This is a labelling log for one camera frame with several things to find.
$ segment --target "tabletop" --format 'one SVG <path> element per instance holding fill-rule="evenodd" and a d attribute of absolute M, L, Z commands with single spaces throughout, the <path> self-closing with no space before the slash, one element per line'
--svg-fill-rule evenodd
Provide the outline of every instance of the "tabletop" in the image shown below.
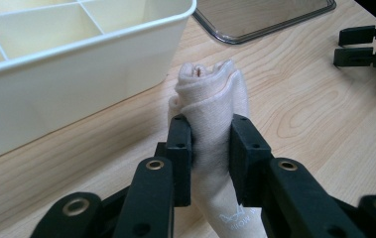
<path fill-rule="evenodd" d="M 336 3 L 240 46 L 218 42 L 190 18 L 162 83 L 0 157 L 0 237 L 30 236 L 67 194 L 105 198 L 129 185 L 138 163 L 166 141 L 168 100 L 188 61 L 234 60 L 246 79 L 250 119 L 274 156 L 301 162 L 352 205 L 376 194 L 376 68 L 332 64 L 339 31 L 376 19 L 354 1 Z M 194 205 L 177 208 L 175 219 L 176 237 L 216 237 Z"/>

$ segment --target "compartment box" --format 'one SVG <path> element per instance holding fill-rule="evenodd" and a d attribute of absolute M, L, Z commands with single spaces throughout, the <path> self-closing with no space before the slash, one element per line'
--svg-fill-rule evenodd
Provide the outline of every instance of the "compartment box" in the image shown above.
<path fill-rule="evenodd" d="M 0 155 L 160 83 L 195 6 L 0 1 Z"/>

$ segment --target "transparent tray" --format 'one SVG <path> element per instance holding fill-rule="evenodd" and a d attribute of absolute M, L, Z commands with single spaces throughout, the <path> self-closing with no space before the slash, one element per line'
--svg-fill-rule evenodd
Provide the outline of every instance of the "transparent tray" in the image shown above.
<path fill-rule="evenodd" d="M 218 40 L 236 45 L 335 7 L 334 0 L 197 0 L 193 15 Z"/>
<path fill-rule="evenodd" d="M 166 77 L 195 0 L 0 0 L 0 155 Z"/>

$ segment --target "plastic lid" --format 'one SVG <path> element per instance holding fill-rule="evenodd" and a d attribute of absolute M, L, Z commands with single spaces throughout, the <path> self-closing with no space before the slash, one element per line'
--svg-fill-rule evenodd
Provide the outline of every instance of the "plastic lid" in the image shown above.
<path fill-rule="evenodd" d="M 217 39 L 235 45 L 335 7 L 334 0 L 197 0 L 193 15 Z"/>

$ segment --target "folded sock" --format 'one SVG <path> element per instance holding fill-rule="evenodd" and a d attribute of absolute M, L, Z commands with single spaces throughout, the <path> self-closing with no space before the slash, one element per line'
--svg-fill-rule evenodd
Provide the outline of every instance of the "folded sock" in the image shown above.
<path fill-rule="evenodd" d="M 243 74 L 232 60 L 211 70 L 185 63 L 175 90 L 169 118 L 183 113 L 192 131 L 192 201 L 219 237 L 266 237 L 261 210 L 237 204 L 228 171 L 233 114 L 248 116 Z"/>

